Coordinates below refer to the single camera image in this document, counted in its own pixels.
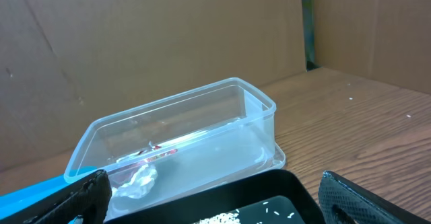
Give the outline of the red snack wrapper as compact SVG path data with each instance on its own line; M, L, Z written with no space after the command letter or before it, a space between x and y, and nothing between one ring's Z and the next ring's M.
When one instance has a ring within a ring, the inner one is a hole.
M130 153L128 155L124 155L122 157L119 157L116 162L120 163L123 161L129 161L132 159L137 159L143 155L148 155L145 159L143 159L143 162L149 163L153 162L157 159L167 157L169 155L175 154L178 152L177 148L172 147L170 143L160 143L157 145L149 145L149 147L140 149L134 153Z

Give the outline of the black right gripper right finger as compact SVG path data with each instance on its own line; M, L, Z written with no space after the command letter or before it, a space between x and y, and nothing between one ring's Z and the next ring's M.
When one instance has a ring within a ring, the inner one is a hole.
M318 197L326 223L430 224L331 171L323 173Z

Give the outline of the black waste tray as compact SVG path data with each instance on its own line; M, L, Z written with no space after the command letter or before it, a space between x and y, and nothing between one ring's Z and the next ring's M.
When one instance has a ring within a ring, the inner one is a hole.
M155 207L110 223L197 223L236 214L241 223L324 223L323 213L300 180L286 170L270 170Z

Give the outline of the white paper napkin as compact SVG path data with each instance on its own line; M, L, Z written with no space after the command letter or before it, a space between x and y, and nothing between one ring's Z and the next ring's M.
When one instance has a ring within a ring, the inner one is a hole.
M110 177L112 197L143 198L154 187L158 172L154 165L141 165Z

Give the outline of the teal plastic tray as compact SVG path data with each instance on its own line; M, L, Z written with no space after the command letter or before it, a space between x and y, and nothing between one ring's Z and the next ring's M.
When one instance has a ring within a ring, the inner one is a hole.
M1 221L44 199L48 200L48 205L67 199L74 192L77 192L85 182L93 178L97 171L97 169L91 169L84 176L73 180L71 183L65 180L64 175L61 175L1 195Z

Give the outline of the clear plastic bin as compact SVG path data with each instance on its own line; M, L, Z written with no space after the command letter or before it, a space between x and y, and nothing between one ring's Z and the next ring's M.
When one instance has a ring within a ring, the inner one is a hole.
M158 177L143 198L112 197L107 220L221 186L286 164L275 142L275 102L254 85L223 79L100 118L87 128L65 169L65 180L104 170L154 165ZM170 143L178 152L145 163L117 163L140 149Z

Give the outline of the cooked rice leftovers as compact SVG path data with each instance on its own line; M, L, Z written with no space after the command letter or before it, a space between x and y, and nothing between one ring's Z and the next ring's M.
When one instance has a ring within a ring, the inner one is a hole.
M194 224L304 224L304 221L288 201L264 200Z

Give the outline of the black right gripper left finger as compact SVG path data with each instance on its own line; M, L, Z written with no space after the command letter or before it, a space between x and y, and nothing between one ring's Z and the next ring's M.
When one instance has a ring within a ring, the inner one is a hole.
M1 224L102 224L111 196L107 172L97 170L2 219Z

